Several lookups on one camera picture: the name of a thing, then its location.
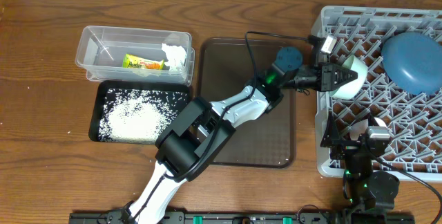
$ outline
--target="green light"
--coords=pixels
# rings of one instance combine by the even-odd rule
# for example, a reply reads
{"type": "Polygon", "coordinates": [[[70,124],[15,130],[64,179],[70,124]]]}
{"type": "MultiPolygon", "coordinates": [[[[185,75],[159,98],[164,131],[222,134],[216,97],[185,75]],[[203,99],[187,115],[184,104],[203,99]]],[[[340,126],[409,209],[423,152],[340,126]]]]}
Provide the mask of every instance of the green light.
{"type": "Polygon", "coordinates": [[[273,80],[275,79],[275,77],[276,77],[276,73],[271,73],[270,75],[268,75],[268,76],[265,78],[265,82],[266,82],[267,84],[270,84],[270,83],[273,82],[273,80]]]}

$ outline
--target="transparent storage box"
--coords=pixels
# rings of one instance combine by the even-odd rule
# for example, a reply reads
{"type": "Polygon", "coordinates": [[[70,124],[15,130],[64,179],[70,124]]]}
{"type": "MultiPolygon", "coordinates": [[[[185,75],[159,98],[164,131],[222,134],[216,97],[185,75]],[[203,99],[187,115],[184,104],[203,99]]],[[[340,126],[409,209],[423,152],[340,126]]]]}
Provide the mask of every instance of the transparent storage box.
{"type": "Polygon", "coordinates": [[[190,86],[195,61],[191,43],[192,36],[187,32],[88,26],[81,35],[75,63],[87,70],[86,77],[91,81],[164,82],[190,86]],[[126,54],[167,61],[163,44],[183,47],[186,51],[184,67],[176,71],[122,67],[126,54]]]}

